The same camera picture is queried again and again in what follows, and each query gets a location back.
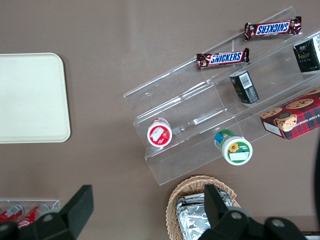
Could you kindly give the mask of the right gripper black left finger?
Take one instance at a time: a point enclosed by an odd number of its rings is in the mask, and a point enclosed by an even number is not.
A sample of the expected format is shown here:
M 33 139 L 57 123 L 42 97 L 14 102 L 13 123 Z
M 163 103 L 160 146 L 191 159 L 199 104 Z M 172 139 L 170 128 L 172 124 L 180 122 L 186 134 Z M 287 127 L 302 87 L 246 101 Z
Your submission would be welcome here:
M 83 185 L 59 212 L 49 212 L 25 228 L 0 224 L 2 240 L 76 240 L 94 210 L 93 186 Z

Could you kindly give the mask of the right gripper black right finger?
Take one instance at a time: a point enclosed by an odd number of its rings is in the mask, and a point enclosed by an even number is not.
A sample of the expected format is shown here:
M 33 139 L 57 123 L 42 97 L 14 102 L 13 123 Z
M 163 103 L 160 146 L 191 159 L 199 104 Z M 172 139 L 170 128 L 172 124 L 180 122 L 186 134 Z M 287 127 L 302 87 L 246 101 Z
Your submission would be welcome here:
M 241 208 L 228 208 L 216 187 L 204 187 L 204 209 L 210 228 L 201 240 L 303 240 L 304 234 L 288 219 L 269 217 L 261 224 Z

